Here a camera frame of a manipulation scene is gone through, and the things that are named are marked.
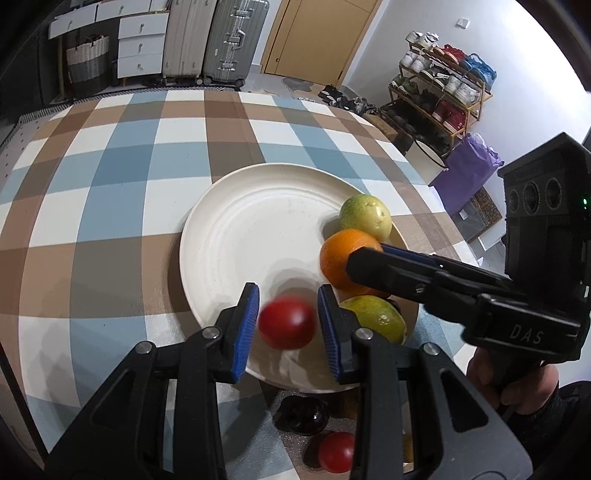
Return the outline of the right hand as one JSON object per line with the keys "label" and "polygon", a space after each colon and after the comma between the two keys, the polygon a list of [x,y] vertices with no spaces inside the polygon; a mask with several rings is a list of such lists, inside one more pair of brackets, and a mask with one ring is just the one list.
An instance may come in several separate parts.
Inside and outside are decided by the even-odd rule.
{"label": "right hand", "polygon": [[555,365],[542,366],[510,381],[497,372],[493,357],[482,348],[475,350],[466,375],[493,407],[513,406],[523,415],[540,410],[559,385],[559,371]]}

